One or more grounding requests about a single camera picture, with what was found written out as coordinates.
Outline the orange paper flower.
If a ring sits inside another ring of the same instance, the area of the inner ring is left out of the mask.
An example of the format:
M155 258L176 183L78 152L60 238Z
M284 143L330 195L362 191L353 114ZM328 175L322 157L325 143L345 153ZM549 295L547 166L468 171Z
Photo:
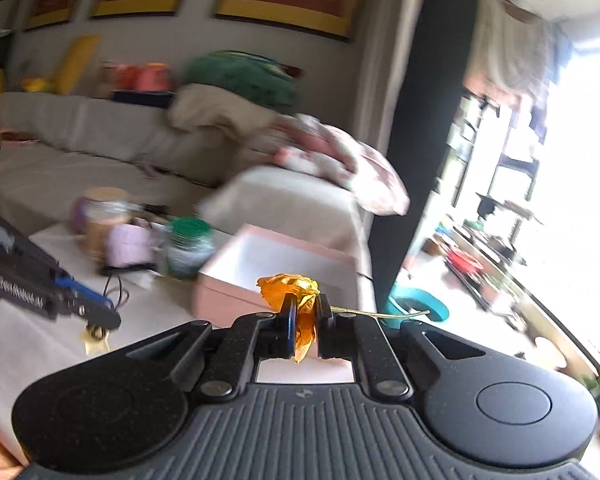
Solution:
M368 313L331 304L317 281L299 274L276 274L257 280L273 321L258 333L259 359L302 362L312 346L324 360L349 360L370 370L396 367L393 344L400 333L387 321L414 321L415 314Z

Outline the teal basin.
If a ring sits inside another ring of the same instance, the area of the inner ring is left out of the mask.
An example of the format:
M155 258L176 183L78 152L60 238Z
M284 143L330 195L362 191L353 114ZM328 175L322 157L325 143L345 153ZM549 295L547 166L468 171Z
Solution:
M450 316L448 307L430 292L420 288L395 284L381 312L391 316L405 316L427 311L426 318L442 323Z

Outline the pink open box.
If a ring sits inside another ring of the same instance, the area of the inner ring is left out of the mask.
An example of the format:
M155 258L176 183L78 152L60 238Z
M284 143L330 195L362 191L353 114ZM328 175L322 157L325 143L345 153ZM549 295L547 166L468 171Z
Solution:
M199 270L190 313L223 328L242 315L267 311L258 279L277 274L312 278L336 307L360 306L355 258L245 224Z

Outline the wooden lid glass jar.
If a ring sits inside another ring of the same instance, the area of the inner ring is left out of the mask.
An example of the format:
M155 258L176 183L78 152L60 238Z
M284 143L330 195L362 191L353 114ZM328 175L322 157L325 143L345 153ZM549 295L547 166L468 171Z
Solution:
M83 198L84 249L93 258L102 260L109 231L129 221L129 194L121 188L99 186L87 190Z

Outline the green lid glass jar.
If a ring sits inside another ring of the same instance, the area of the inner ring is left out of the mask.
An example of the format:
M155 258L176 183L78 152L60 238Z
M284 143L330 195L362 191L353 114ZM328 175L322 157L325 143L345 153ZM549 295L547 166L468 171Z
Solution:
M174 278L189 280L214 255L211 226L196 217L171 221L166 238L166 264Z

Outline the beige sofa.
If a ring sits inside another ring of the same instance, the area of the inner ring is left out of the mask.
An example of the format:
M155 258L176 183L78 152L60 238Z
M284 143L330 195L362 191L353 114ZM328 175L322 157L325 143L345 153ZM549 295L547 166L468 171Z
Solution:
M85 96L7 92L0 131L0 216L24 234L68 220L90 188L112 186L176 216L199 214L233 235L246 224L354 258L358 308L376 309L370 254L354 195L275 166L234 168L239 146L218 128L173 128L166 111Z

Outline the pink floral quilt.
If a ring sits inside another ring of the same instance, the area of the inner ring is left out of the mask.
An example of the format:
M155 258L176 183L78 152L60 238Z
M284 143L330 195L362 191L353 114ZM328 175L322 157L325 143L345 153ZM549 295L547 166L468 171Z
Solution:
M272 156L275 166L337 185L375 216L407 213L410 198L396 170L349 133L306 114L280 116L264 132L280 143Z

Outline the dark blue tray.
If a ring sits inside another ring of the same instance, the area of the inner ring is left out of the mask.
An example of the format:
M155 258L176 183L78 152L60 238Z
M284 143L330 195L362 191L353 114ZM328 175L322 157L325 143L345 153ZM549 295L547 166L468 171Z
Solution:
M111 101L138 106L157 107L165 110L171 105L174 96L174 91L116 90L112 92Z

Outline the cream blanket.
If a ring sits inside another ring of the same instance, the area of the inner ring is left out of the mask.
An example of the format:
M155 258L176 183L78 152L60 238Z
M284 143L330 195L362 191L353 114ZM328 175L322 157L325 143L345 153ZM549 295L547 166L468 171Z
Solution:
M212 127L238 139L273 125L279 118L274 110L206 84L186 84L179 88L166 116L172 127L183 131Z

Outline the yellow pillow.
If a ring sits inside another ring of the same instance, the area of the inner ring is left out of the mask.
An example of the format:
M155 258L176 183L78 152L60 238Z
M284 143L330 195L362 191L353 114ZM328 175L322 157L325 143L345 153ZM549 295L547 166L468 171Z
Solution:
M99 47L98 35L79 36L68 47L52 78L52 91L68 96L78 86Z

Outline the pink plush toy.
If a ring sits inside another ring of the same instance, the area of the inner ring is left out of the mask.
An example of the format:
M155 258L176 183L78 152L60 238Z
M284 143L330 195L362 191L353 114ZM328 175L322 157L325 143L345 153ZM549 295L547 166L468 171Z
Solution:
M140 65L104 63L102 84L110 91L168 92L174 88L170 67L158 62Z

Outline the green plush cushion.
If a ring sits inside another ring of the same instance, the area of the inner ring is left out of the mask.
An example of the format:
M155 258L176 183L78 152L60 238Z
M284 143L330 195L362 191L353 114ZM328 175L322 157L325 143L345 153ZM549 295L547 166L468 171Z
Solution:
M181 81L218 87L285 113L296 102L297 82L303 75L301 68L266 56L224 50L194 58L186 65Z

